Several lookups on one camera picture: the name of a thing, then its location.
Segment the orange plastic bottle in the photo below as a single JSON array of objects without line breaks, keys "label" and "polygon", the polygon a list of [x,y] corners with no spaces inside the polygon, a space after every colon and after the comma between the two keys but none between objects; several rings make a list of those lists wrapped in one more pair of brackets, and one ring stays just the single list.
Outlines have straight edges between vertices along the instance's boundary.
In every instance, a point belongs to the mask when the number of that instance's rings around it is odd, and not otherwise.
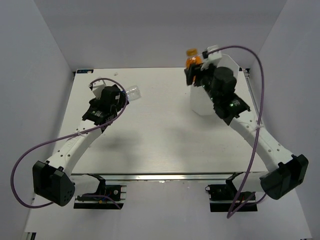
[{"label": "orange plastic bottle", "polygon": [[198,55],[198,50],[196,48],[190,48],[186,51],[186,62],[185,62],[185,67],[188,69],[190,67],[191,64],[201,64],[202,63],[202,59],[201,57]]}]

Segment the Aquafina bottle white cap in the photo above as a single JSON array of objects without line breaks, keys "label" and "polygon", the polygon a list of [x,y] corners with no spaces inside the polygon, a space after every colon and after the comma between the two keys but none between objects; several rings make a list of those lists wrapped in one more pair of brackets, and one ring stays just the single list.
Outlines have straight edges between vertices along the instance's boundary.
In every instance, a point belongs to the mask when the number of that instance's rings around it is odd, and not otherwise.
[{"label": "Aquafina bottle white cap", "polygon": [[133,86],[128,87],[126,89],[126,95],[127,95],[129,102],[138,100],[142,97],[140,89],[137,85],[133,85]]}]

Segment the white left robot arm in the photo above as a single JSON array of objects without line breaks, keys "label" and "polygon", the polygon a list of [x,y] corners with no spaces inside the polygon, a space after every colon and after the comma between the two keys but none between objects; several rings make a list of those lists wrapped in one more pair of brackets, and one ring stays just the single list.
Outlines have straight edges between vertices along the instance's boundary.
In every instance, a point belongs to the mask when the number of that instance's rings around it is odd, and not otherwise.
[{"label": "white left robot arm", "polygon": [[126,93],[117,85],[94,85],[95,95],[82,116],[77,133],[46,161],[32,167],[34,192],[63,207],[72,197],[92,196],[99,200],[106,194],[106,181],[97,174],[72,176],[72,171],[89,146],[105,131],[128,103]]}]

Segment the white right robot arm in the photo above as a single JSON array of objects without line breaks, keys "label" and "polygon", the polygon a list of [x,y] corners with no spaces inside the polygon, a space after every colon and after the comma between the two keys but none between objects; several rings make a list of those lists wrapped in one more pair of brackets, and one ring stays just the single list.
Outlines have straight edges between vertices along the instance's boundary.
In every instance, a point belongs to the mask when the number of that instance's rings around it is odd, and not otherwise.
[{"label": "white right robot arm", "polygon": [[258,124],[249,105],[235,93],[237,79],[230,68],[210,64],[202,69],[201,64],[193,63],[184,73],[186,84],[205,91],[216,115],[244,138],[267,169],[261,175],[249,174],[244,187],[236,181],[228,184],[225,192],[229,198],[236,200],[244,191],[262,191],[278,200],[303,182],[308,159],[303,154],[294,155]]}]

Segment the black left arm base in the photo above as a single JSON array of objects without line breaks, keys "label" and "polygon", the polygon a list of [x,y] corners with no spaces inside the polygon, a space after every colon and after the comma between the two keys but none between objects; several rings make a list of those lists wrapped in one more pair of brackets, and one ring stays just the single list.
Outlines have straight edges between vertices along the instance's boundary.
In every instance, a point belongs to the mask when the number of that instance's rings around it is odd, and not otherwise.
[{"label": "black left arm base", "polygon": [[122,209],[126,199],[126,185],[108,182],[97,174],[75,175],[71,180],[75,186],[74,209]]}]

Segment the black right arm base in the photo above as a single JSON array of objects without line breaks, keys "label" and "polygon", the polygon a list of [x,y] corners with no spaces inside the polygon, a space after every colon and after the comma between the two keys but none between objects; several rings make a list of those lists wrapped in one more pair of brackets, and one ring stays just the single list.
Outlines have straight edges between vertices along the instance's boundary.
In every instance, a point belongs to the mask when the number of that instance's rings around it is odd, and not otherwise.
[{"label": "black right arm base", "polygon": [[[232,205],[233,199],[236,196],[237,189],[233,185],[232,180],[241,173],[234,173],[231,177],[227,178],[224,184],[209,184],[205,187],[205,191],[209,195],[209,205],[210,212],[212,213],[222,213],[228,212],[230,206]],[[240,193],[238,199],[235,202],[234,209],[242,204],[246,199],[250,197],[253,192],[243,191]],[[241,208],[238,212],[257,212],[258,207],[256,204],[256,195],[254,194],[252,198]]]}]

